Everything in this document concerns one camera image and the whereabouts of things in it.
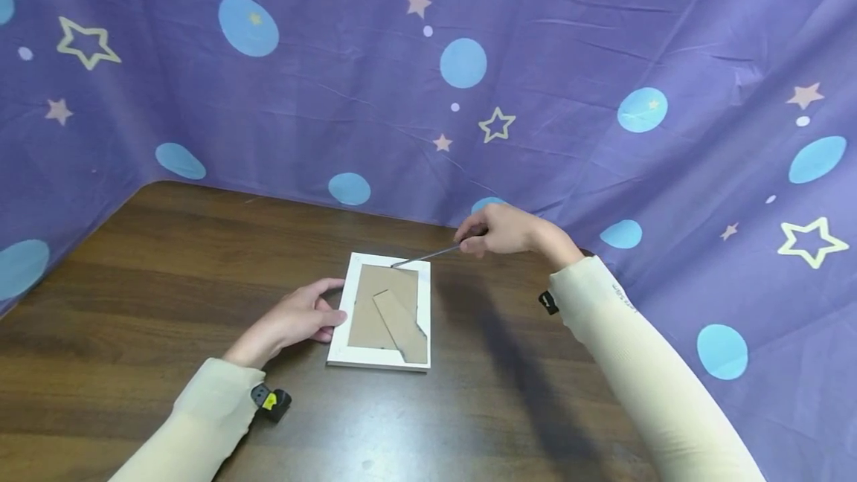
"purple cloth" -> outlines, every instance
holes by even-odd
[[[770,481],[850,481],[856,7],[0,0],[0,309],[154,180],[508,201],[614,267]]]

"wooden table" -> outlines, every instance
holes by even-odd
[[[410,257],[452,230],[186,184],[150,185],[0,321],[0,480],[104,481],[209,356],[351,251]],[[292,408],[219,481],[650,481],[584,347],[536,301],[537,257],[433,259],[428,375],[269,368]]]

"hand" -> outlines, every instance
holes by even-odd
[[[321,279],[284,296],[241,335],[224,359],[260,369],[284,347],[306,339],[330,342],[333,328],[344,323],[347,315],[331,308],[321,295],[344,284],[343,279]]]
[[[484,236],[468,237],[480,228]],[[518,253],[537,251],[558,269],[584,258],[564,230],[546,219],[516,209],[509,204],[488,204],[465,219],[455,233],[461,251],[482,258],[486,251]]]

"metal tool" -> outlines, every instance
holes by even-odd
[[[462,239],[462,241],[467,240],[467,239],[469,239],[470,237],[481,237],[481,236],[483,236],[483,235],[485,235],[485,234],[487,234],[487,228],[479,228],[479,229],[478,229],[477,231],[475,231],[474,233],[466,235],[466,237],[464,237],[464,238]],[[458,244],[456,244],[456,245],[451,245],[451,246],[449,246],[448,248],[445,248],[445,249],[443,249],[443,250],[440,250],[440,251],[434,251],[434,252],[432,252],[432,253],[429,253],[429,255],[424,255],[424,256],[422,256],[422,257],[417,257],[417,258],[415,258],[415,259],[408,259],[407,261],[402,261],[401,263],[391,264],[390,268],[399,268],[400,266],[402,266],[402,264],[413,263],[414,261],[424,261],[425,259],[428,259],[428,258],[431,258],[431,257],[435,257],[435,256],[437,256],[437,255],[442,255],[442,254],[446,253],[447,251],[458,250],[458,246],[459,246],[459,245],[461,245],[461,242],[459,242],[459,243],[458,243]]]

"arm sleeve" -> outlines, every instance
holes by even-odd
[[[211,482],[247,433],[261,370],[208,359],[176,400],[173,413],[111,482]]]
[[[600,258],[551,275],[551,294],[641,433],[662,480],[765,480],[726,415]]]

